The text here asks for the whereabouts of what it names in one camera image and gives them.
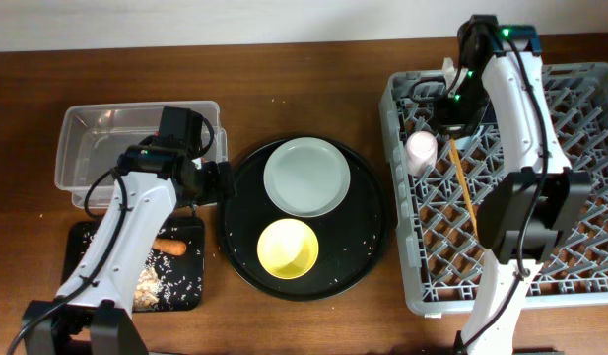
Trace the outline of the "wooden chopstick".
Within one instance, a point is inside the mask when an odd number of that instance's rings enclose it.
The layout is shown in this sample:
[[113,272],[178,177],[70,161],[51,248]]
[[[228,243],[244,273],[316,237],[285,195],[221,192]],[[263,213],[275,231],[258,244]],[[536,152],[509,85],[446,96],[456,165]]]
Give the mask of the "wooden chopstick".
[[463,170],[461,167],[461,163],[459,161],[457,150],[455,148],[451,147],[449,150],[448,156],[449,156],[451,162],[455,166],[455,175],[456,175],[457,180],[461,181],[463,178]]
[[[453,148],[456,149],[455,140],[454,139],[450,139],[450,148],[451,147],[453,147]],[[470,216],[470,221],[471,221],[471,224],[472,224],[473,232],[474,232],[475,236],[478,236],[477,219],[476,219],[476,215],[475,215],[475,211],[474,211],[474,206],[473,206],[473,203],[472,203],[472,198],[471,198],[468,186],[467,186],[467,182],[466,182],[466,179],[465,179],[464,172],[463,172],[463,178],[462,178],[462,180],[459,181],[459,185],[462,188],[462,195],[463,195],[463,199],[464,199],[464,203],[465,203],[466,209],[467,209],[467,211],[469,213],[469,216]]]

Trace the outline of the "pink plastic cup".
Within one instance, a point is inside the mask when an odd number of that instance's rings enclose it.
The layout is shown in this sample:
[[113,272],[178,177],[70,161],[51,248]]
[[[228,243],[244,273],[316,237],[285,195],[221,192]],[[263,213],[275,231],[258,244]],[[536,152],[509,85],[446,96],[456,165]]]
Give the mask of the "pink plastic cup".
[[412,133],[405,144],[407,156],[407,171],[411,176],[422,174],[428,167],[436,164],[438,142],[428,131]]

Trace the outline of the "orange carrot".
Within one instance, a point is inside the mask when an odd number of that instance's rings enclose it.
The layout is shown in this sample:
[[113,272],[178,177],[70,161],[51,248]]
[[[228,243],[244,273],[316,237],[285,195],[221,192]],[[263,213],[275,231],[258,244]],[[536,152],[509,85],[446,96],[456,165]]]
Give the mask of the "orange carrot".
[[173,256],[183,256],[187,251],[187,245],[183,241],[156,238],[152,248]]

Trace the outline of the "grey round plate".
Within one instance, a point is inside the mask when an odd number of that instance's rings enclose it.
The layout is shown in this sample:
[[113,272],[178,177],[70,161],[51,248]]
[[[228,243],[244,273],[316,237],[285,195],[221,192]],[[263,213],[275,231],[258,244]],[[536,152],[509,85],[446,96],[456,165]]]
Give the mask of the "grey round plate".
[[290,139],[268,157],[263,184],[282,211],[303,218],[337,208],[347,196],[351,173],[347,158],[327,140]]

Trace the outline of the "yellow plastic bowl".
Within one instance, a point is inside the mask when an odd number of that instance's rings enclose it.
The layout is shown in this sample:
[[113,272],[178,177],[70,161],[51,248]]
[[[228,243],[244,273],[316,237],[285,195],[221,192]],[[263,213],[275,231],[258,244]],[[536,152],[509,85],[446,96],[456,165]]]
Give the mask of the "yellow plastic bowl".
[[271,276],[292,280],[312,270],[319,255],[319,241],[307,223],[280,219],[262,231],[256,252],[260,265]]

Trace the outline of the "light blue plastic cup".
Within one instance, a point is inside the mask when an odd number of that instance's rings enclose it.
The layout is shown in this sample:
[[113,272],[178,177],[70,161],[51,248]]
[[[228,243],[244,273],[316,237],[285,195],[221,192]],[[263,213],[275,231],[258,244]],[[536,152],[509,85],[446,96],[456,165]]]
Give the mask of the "light blue plastic cup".
[[455,146],[457,151],[466,151],[473,142],[472,137],[464,137],[455,140]]

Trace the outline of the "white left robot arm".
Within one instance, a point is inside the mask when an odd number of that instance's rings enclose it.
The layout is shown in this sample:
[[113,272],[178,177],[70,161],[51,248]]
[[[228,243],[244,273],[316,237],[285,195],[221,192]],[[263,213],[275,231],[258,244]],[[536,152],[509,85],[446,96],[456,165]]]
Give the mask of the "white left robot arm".
[[158,131],[131,145],[115,167],[110,204],[69,278],[52,301],[30,301],[8,347],[30,354],[145,354],[132,320],[138,278],[159,230],[176,209],[236,194],[227,162],[202,162],[212,124],[189,108],[166,106]]

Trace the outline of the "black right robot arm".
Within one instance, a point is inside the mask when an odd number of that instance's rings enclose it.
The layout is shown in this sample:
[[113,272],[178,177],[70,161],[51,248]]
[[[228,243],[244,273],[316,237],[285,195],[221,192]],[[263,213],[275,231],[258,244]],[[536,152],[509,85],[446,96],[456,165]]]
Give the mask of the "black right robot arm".
[[562,245],[591,192],[556,136],[542,86],[534,27],[500,26],[473,15],[457,32],[459,65],[468,69],[434,104],[440,135],[472,135],[491,110],[504,155],[504,178],[480,203],[476,235],[484,248],[479,290],[456,334],[457,354],[510,354],[533,279]]

